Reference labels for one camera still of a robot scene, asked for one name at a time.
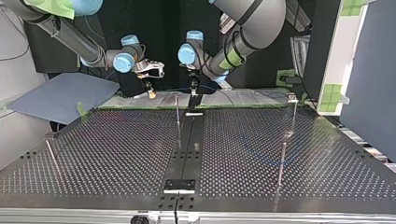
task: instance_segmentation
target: vertical pin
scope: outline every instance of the vertical pin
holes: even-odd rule
[[[277,180],[277,184],[282,186],[282,176],[283,176],[283,166],[285,164],[285,157],[286,157],[286,143],[282,144],[282,152],[280,155],[280,165],[279,165],[279,178]]]

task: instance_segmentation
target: metal bracket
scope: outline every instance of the metal bracket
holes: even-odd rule
[[[163,193],[165,194],[194,194],[196,181],[191,180],[166,180]]]
[[[153,77],[149,75],[150,70],[158,70],[158,76],[153,78],[163,78],[165,76],[165,72],[163,71],[164,67],[165,65],[163,63],[145,59],[134,66],[134,72],[142,79],[145,77]]]

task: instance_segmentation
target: gray panel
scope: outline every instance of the gray panel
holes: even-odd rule
[[[361,30],[341,121],[396,161],[396,1],[370,4]]]
[[[22,114],[70,124],[78,119],[78,103],[91,110],[120,88],[118,83],[81,73],[63,73],[27,92],[7,107]]]

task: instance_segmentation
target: cable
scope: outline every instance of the cable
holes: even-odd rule
[[[26,34],[23,31],[21,31],[20,28],[18,28],[18,26],[12,21],[12,19],[4,11],[2,6],[0,6],[0,11],[1,11],[3,17],[8,21],[8,23],[11,24],[26,39],[27,38]]]
[[[29,49],[30,49],[30,46],[28,45],[24,53],[22,53],[22,54],[20,54],[18,56],[15,56],[15,57],[0,59],[0,62],[12,61],[12,60],[15,60],[15,59],[19,59],[19,58],[25,56],[29,52]]]
[[[113,76],[114,74],[116,74],[116,71],[113,71],[112,73],[108,74],[108,76],[105,79],[109,79],[111,76]]]
[[[180,193],[177,195],[176,204],[175,204],[175,210],[174,210],[174,214],[175,214],[175,224],[178,224],[177,206],[178,206],[178,197],[179,197],[179,196],[180,196]]]
[[[141,44],[140,46],[142,47],[142,54],[140,55],[140,58],[138,60],[139,62],[142,61],[143,58],[145,57],[145,53],[146,53],[146,49],[147,49],[145,44]]]
[[[212,90],[212,91],[218,91],[218,92],[220,92],[221,94],[223,94],[223,95],[225,95],[225,97],[227,97],[227,99],[231,102],[231,104],[233,105],[233,107],[235,107],[235,104],[233,103],[233,100],[230,98],[230,96],[228,96],[225,92],[223,92],[223,91],[219,91],[219,90],[215,90],[215,89],[213,89],[213,88],[211,88],[211,87],[208,87],[208,86],[204,86],[204,85],[201,85],[202,87],[204,87],[204,88],[207,88],[207,89],[209,89],[209,90]]]
[[[104,37],[102,37],[101,35],[99,35],[98,33],[96,33],[96,32],[92,29],[92,27],[90,26],[90,22],[88,21],[88,16],[85,16],[85,22],[87,23],[88,28],[90,28],[91,32],[92,32],[94,35],[97,35],[98,37],[100,37],[100,38],[102,38],[102,39],[105,39]]]
[[[318,111],[318,106],[315,105],[314,100],[312,99],[311,95],[309,94],[308,88],[305,86],[303,77],[301,76],[301,73],[300,73],[300,68],[299,68],[299,66],[298,66],[298,64],[297,64],[297,52],[296,52],[296,47],[295,47],[295,37],[296,37],[297,34],[296,34],[296,29],[295,29],[295,27],[296,27],[296,24],[297,24],[297,16],[298,16],[298,13],[300,12],[300,7],[301,7],[301,6],[300,6],[300,4],[299,4],[299,5],[297,6],[296,16],[294,17],[294,24],[293,24],[293,27],[294,27],[294,35],[293,35],[292,39],[293,39],[294,60],[296,61],[297,75],[298,75],[298,77],[300,78],[301,83],[303,84],[304,91],[306,92],[306,95],[307,95],[308,98],[310,99],[310,101],[311,101],[312,105],[314,106],[315,110]]]
[[[5,17],[6,20],[26,39],[27,38],[26,35],[18,28],[18,26],[12,21],[12,19],[3,10],[3,5],[0,6],[0,11],[1,11],[1,14],[3,15],[3,17]],[[6,62],[6,61],[12,61],[15,59],[19,59],[19,58],[25,56],[29,52],[29,49],[30,49],[30,46],[29,46],[29,43],[27,42],[26,50],[22,54],[20,54],[18,56],[10,57],[10,58],[0,59],[0,62]]]

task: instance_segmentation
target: metal rod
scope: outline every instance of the metal rod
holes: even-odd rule
[[[294,124],[296,122],[296,115],[297,115],[297,105],[298,102],[294,103],[294,112],[293,112],[293,123],[291,124],[291,131],[294,132]]]
[[[177,127],[180,128],[180,111],[178,109],[178,96],[175,95],[175,104],[176,104],[176,115],[177,115]]]
[[[280,155],[280,165],[279,165],[279,178],[277,180],[277,184],[279,186],[282,186],[282,176],[283,176],[283,166],[285,164],[286,146],[287,146],[287,143],[282,144],[282,152]]]
[[[50,145],[50,140],[49,139],[46,139],[46,144],[47,144],[47,148],[49,149],[50,157],[53,160],[56,160],[56,157],[55,157],[55,154],[53,153],[52,146]]]

